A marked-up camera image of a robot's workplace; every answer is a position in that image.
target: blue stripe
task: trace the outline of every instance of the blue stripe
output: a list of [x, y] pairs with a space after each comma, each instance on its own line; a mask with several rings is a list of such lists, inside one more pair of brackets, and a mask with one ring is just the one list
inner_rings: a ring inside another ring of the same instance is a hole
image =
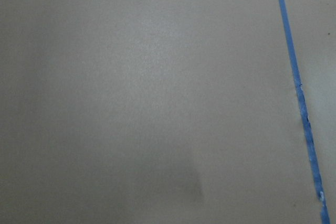
[[326, 198], [324, 196], [324, 190], [322, 186], [322, 179], [321, 179], [319, 164], [318, 164], [316, 151], [314, 147], [313, 135], [311, 132], [311, 126], [310, 126], [310, 122], [308, 119], [308, 111], [307, 111], [307, 106], [306, 106], [306, 101], [305, 101], [305, 95], [302, 90], [302, 83], [301, 83], [301, 78], [300, 78], [298, 62], [297, 62], [297, 58], [295, 54], [292, 34], [290, 31], [290, 25], [289, 25], [285, 0], [279, 0], [279, 5], [281, 9], [282, 21], [284, 24], [283, 26], [284, 26], [285, 34], [286, 34], [289, 59], [290, 59], [291, 67], [292, 67], [294, 84], [295, 84], [296, 94], [298, 97], [298, 102], [299, 102], [299, 107], [300, 107], [300, 114], [301, 114], [301, 119], [303, 123], [304, 135], [306, 137], [306, 142], [307, 142], [310, 167], [311, 167], [311, 171], [313, 174], [316, 194], [322, 203], [322, 209], [321, 209], [322, 224], [330, 224]]

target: gray floor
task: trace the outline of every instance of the gray floor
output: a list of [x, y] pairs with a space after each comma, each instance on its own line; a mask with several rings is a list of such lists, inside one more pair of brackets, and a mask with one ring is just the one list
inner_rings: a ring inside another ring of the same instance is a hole
[[[287, 2], [333, 223], [335, 0]], [[277, 0], [0, 3], [1, 223], [320, 223]]]

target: blue tape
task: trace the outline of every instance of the blue tape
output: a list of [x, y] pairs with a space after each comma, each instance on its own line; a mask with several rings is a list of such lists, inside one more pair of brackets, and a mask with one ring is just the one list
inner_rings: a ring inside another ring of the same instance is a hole
[[330, 224], [326, 198], [324, 196], [324, 190], [322, 186], [322, 179], [321, 179], [319, 164], [317, 161], [316, 151], [314, 147], [313, 135], [311, 132], [311, 126], [310, 126], [310, 122], [308, 119], [308, 111], [307, 111], [307, 106], [306, 106], [306, 101], [305, 101], [305, 95], [302, 90], [300, 72], [299, 72], [298, 62], [297, 62], [297, 58], [295, 54], [293, 38], [292, 38], [291, 30], [290, 30], [285, 0], [279, 0], [279, 5], [280, 5], [280, 10], [281, 10], [281, 15], [282, 15], [282, 21], [284, 24], [283, 26], [284, 26], [285, 34], [286, 34], [289, 59], [290, 59], [291, 67], [292, 67], [294, 84], [295, 84], [296, 94], [298, 97], [298, 102], [299, 102], [299, 107], [300, 107], [300, 114], [301, 114], [301, 119], [303, 123], [304, 135], [306, 137], [306, 142], [307, 142], [310, 167], [311, 167], [311, 171], [313, 174], [316, 194], [322, 203], [322, 209], [320, 213], [322, 224]]

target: floor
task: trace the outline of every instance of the floor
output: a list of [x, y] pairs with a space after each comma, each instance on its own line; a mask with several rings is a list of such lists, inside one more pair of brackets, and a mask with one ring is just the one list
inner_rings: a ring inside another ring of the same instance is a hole
[[[335, 0], [286, 0], [336, 223]], [[1, 223], [320, 223], [278, 0], [0, 0]]]

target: blue tape strip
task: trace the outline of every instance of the blue tape strip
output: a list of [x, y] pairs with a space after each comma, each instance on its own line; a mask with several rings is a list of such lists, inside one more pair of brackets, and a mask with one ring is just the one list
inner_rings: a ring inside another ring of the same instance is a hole
[[315, 190], [316, 190], [318, 198], [320, 199], [322, 203], [322, 209], [321, 209], [322, 224], [330, 224], [326, 198], [324, 196], [324, 190], [322, 186], [322, 179], [321, 179], [319, 164], [317, 161], [316, 151], [314, 147], [313, 135], [311, 132], [311, 126], [310, 126], [310, 122], [308, 119], [308, 111], [307, 111], [307, 106], [306, 106], [306, 101], [305, 101], [305, 95], [302, 90], [300, 72], [299, 72], [299, 67], [298, 67], [298, 63], [296, 59], [294, 43], [293, 43], [293, 38], [292, 38], [291, 30], [290, 30], [285, 0], [279, 0], [279, 5], [281, 9], [282, 21], [284, 24], [283, 26], [284, 26], [285, 34], [286, 34], [289, 59], [290, 59], [291, 67], [292, 67], [294, 84], [295, 84], [296, 94], [298, 97], [298, 102], [299, 102], [299, 107], [300, 107], [300, 114], [301, 114], [301, 119], [303, 123], [304, 135], [306, 136], [310, 167], [313, 173]]

